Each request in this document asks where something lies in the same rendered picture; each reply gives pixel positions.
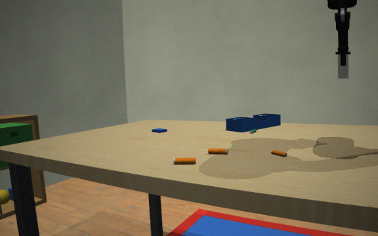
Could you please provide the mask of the blue three-compartment bin rack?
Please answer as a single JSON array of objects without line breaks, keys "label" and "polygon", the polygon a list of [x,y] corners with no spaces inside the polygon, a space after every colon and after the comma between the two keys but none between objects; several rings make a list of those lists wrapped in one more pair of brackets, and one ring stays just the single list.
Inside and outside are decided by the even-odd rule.
[{"label": "blue three-compartment bin rack", "polygon": [[275,127],[281,125],[281,115],[259,114],[250,117],[235,117],[226,119],[226,130],[234,132],[248,132],[262,128]]}]

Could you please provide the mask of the blue rectangular block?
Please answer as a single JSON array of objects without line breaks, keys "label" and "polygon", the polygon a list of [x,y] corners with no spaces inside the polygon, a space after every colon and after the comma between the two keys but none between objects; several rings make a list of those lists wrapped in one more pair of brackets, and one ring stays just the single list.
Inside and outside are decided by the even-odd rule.
[{"label": "blue rectangular block", "polygon": [[161,132],[167,132],[167,129],[156,128],[156,129],[152,129],[152,132],[158,132],[158,133],[161,133]]}]

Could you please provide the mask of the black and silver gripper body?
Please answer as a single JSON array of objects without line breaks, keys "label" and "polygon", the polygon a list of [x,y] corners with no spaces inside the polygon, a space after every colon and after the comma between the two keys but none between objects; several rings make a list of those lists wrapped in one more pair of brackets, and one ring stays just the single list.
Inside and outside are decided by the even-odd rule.
[{"label": "black and silver gripper body", "polygon": [[356,4],[357,0],[327,0],[329,9],[338,10],[339,7],[338,13],[341,13],[341,8],[345,8],[345,12],[347,12],[347,8],[354,7]]}]

